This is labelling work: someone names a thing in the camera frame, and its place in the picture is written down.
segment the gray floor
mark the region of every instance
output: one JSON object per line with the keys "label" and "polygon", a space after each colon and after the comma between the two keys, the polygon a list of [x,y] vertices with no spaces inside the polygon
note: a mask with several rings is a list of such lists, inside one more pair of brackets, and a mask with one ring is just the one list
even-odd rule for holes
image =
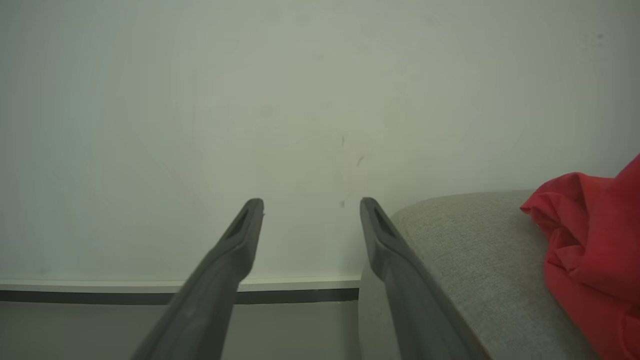
{"label": "gray floor", "polygon": [[[0,302],[0,359],[127,359],[164,306]],[[358,302],[236,305],[233,359],[359,359]]]}

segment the dark gray trim strip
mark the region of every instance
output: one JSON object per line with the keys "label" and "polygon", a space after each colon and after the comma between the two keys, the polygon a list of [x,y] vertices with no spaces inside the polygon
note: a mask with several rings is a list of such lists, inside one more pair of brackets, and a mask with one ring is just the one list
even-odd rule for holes
{"label": "dark gray trim strip", "polygon": [[[243,291],[236,304],[285,304],[358,300],[359,289]],[[56,304],[167,305],[174,294],[146,293],[57,293],[0,290],[0,301],[50,302]]]}

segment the baseboard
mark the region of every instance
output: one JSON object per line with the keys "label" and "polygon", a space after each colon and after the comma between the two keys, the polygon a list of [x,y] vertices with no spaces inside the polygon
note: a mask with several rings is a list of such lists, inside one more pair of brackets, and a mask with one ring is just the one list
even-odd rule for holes
{"label": "baseboard", "polygon": [[[176,293],[184,281],[62,281],[0,279],[2,291],[59,293]],[[292,291],[353,289],[360,287],[360,275],[247,278],[238,291]]]}
{"label": "baseboard", "polygon": [[[359,289],[244,291],[236,304],[290,304],[358,300]],[[0,290],[0,302],[46,302],[50,304],[167,305],[172,293],[62,293],[57,291]]]}

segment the gray upholstered sofa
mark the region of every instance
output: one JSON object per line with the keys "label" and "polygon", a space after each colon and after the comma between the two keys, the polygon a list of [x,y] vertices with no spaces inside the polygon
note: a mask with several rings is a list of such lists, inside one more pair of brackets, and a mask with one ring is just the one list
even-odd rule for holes
{"label": "gray upholstered sofa", "polygon": [[[596,358],[545,287],[547,241],[519,210],[532,192],[429,199],[392,221],[492,358]],[[358,306],[362,358],[400,359],[384,285],[369,266]]]}

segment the red fabric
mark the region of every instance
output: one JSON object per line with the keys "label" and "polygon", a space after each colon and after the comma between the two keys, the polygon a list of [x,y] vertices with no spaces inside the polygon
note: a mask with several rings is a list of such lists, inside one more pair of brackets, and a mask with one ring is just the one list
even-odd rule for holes
{"label": "red fabric", "polygon": [[551,294],[604,359],[640,359],[640,155],[614,179],[566,174],[520,208],[549,241]]}

